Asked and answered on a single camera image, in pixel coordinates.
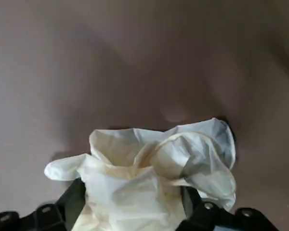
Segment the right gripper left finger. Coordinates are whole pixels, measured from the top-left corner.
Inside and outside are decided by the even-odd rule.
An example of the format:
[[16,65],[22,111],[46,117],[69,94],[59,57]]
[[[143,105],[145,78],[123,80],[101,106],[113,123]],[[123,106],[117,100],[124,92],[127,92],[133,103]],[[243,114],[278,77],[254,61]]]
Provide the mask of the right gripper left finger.
[[55,203],[43,204],[25,217],[0,212],[0,231],[70,231],[84,206],[85,184],[78,178]]

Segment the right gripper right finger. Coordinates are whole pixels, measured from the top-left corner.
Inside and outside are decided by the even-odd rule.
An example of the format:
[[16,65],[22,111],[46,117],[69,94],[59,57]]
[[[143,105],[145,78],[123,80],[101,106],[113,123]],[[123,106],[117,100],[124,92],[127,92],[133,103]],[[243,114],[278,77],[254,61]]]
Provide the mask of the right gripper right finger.
[[181,187],[181,198],[186,214],[178,226],[179,231],[278,231],[260,211],[244,207],[234,214],[203,200],[192,187]]

